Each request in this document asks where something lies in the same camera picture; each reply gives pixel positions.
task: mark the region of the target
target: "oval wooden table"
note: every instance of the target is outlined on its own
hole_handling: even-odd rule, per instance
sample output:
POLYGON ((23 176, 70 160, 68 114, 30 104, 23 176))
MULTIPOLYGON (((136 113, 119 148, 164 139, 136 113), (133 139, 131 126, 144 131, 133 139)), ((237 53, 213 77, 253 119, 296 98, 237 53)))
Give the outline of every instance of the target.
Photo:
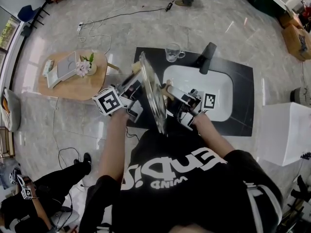
MULTIPOLYGON (((75 100, 89 100, 97 94, 103 86, 107 72, 107 58, 103 52, 94 53, 94 63, 97 65, 97 71, 93 75, 86 75, 83 78, 74 75, 71 78, 61 81, 53 89, 48 88, 47 78, 42 76, 44 65, 47 60, 54 60, 53 68, 57 63, 74 51, 62 52, 50 55, 43 63, 38 80, 38 91, 42 95, 59 97, 75 100)), ((91 50, 76 50, 80 56, 87 58, 92 54, 91 50)))

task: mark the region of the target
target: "black sleeve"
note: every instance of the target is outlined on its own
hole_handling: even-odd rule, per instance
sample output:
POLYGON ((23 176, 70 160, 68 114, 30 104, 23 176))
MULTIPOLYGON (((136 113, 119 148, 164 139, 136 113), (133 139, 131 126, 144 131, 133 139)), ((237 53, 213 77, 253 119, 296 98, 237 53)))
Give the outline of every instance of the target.
POLYGON ((247 183, 262 184, 270 188, 274 193, 281 207, 283 205, 283 196, 279 188, 262 170, 253 156, 242 150, 234 150, 224 157, 236 173, 247 183))
POLYGON ((31 217, 27 220, 23 220, 19 222, 15 226, 16 233, 24 233, 24 232, 31 232, 31 233, 46 233, 49 229, 45 222, 39 217, 31 217))
POLYGON ((79 233, 94 233, 103 220, 104 210, 113 204, 120 194, 120 184, 110 176, 100 177, 87 191, 86 207, 79 233))

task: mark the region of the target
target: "glass mug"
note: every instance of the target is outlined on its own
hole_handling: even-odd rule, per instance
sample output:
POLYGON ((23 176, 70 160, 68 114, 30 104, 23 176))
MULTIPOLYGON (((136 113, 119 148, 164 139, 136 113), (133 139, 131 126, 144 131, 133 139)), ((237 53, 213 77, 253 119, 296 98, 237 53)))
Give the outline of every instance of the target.
POLYGON ((175 62, 177 59, 181 59, 185 57, 185 52, 180 49, 175 43, 170 43, 165 48, 166 59, 168 62, 175 62))

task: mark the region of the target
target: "black countertop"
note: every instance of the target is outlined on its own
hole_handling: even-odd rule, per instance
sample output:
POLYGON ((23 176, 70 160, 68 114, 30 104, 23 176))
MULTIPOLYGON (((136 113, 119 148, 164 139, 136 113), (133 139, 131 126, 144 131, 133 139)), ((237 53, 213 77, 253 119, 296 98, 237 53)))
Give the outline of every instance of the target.
MULTIPOLYGON (((171 65, 194 67, 194 63, 200 54, 186 52, 186 56, 174 63, 168 62, 164 49, 136 48, 134 62, 139 60, 144 51, 148 61, 163 81, 164 71, 171 65)), ((252 136, 254 119, 254 76, 253 69, 232 61, 213 57, 210 70, 227 74, 233 82, 233 105, 230 118, 224 122, 213 121, 214 126, 222 135, 252 136)), ((156 129, 156 123, 152 115, 147 99, 140 101, 144 108, 137 123, 129 122, 128 126, 144 129, 156 129)))

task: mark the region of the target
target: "black faucet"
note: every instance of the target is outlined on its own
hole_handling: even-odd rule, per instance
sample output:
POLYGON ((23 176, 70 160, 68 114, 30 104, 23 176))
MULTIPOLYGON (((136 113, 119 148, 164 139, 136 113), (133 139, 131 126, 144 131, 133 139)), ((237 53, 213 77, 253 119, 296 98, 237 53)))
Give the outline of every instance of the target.
POLYGON ((195 61, 195 65, 200 68, 200 73, 207 74, 209 70, 210 61, 213 58, 217 46, 210 42, 204 49, 203 53, 195 61))

